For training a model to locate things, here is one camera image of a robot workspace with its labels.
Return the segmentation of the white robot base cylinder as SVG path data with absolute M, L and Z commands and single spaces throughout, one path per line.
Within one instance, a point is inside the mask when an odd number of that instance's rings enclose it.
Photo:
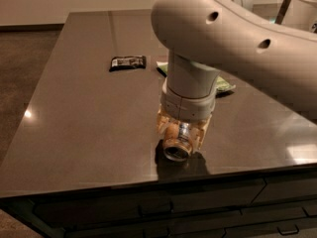
M 317 31 L 317 0 L 286 0 L 282 25 L 315 33 Z

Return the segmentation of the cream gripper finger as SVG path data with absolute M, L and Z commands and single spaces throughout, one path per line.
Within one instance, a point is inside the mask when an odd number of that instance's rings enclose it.
M 212 116 L 209 116 L 207 119 L 199 120 L 189 125 L 189 134 L 194 152 L 202 147 L 211 118 Z
M 162 106 L 158 109 L 157 130 L 163 138 L 163 143 L 165 145 L 170 145 L 171 141 L 174 139 L 175 124 L 173 123 L 173 119 L 165 112 Z

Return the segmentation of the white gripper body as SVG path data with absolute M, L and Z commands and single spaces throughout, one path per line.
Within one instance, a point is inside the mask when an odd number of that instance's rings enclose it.
M 216 87 L 207 97 L 191 99 L 173 93 L 164 82 L 161 90 L 160 106 L 172 118 L 182 122 L 198 122 L 211 117 L 216 104 Z

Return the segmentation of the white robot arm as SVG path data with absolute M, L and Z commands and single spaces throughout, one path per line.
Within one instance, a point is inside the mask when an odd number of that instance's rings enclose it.
M 169 51 L 157 121 L 166 148 L 201 147 L 221 71 L 316 119 L 315 34 L 264 21 L 232 0 L 155 0 L 151 20 Z

